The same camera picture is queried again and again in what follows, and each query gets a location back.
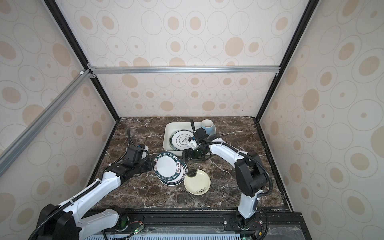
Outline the white ringed plate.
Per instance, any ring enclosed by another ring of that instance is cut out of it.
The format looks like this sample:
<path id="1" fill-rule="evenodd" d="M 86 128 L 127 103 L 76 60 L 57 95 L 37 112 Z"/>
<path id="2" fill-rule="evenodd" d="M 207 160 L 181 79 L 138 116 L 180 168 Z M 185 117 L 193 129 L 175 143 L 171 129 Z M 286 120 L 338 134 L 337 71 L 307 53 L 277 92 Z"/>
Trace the white ringed plate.
<path id="1" fill-rule="evenodd" d="M 183 151 L 189 149 L 191 147 L 189 144 L 189 139 L 193 137 L 194 134 L 191 131 L 178 130 L 171 135 L 169 139 L 170 146 L 173 150 L 176 151 Z"/>

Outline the blue mug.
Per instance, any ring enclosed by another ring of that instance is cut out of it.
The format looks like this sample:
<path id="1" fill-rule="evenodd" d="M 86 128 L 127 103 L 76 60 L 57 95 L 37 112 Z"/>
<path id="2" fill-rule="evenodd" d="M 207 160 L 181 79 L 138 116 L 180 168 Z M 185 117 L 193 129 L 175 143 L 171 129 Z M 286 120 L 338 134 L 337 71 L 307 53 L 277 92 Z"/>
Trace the blue mug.
<path id="1" fill-rule="evenodd" d="M 208 135 L 213 135 L 216 133 L 216 126 L 212 120 L 203 120 L 202 128 L 206 131 Z"/>

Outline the green rimmed white plate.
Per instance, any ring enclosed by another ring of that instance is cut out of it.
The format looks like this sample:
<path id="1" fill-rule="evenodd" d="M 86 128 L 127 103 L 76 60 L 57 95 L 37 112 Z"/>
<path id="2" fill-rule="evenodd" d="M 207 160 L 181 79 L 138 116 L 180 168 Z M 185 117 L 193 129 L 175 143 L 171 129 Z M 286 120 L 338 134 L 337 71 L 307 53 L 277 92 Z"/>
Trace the green rimmed white plate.
<path id="1" fill-rule="evenodd" d="M 164 181 L 172 181 L 181 173 L 181 162 L 176 155 L 170 152 L 162 152 L 156 155 L 154 172 Z"/>

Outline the cream yellow small plate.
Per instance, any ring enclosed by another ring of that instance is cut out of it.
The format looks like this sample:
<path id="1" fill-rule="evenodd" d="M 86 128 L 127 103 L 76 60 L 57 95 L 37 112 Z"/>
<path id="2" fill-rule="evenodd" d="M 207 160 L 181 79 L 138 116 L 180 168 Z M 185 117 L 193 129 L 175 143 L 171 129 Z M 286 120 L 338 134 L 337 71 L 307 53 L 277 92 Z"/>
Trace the cream yellow small plate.
<path id="1" fill-rule="evenodd" d="M 189 193 L 200 196 L 210 189 L 211 178 L 202 170 L 193 170 L 186 175 L 184 185 Z"/>

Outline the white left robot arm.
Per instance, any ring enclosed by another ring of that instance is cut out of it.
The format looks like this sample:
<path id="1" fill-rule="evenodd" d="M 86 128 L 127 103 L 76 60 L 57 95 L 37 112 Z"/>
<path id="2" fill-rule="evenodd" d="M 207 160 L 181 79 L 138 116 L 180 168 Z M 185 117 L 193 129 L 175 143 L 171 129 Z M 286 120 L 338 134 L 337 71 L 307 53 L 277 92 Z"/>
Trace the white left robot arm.
<path id="1" fill-rule="evenodd" d="M 103 175 L 91 185 L 63 201 L 49 204 L 41 210 L 31 240 L 84 240 L 98 232 L 125 224 L 127 216 L 117 206 L 85 217 L 85 214 L 102 198 L 134 175 L 153 169 L 148 146 L 130 146 L 124 155 L 105 168 Z"/>

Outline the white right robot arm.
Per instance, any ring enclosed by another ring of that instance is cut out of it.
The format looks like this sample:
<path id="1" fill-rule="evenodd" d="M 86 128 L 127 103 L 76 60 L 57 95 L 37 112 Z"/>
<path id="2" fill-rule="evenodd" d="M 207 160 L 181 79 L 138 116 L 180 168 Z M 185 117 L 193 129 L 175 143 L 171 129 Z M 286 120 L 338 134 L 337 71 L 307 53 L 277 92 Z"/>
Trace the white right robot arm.
<path id="1" fill-rule="evenodd" d="M 190 137 L 188 146 L 183 151 L 183 159 L 186 161 L 202 161 L 206 154 L 210 154 L 221 157 L 235 168 L 237 185 L 242 193 L 236 219 L 240 229 L 248 229 L 257 215 L 260 198 L 273 191 L 272 178 L 260 156 L 255 152 L 238 150 L 216 135 L 200 139 Z"/>

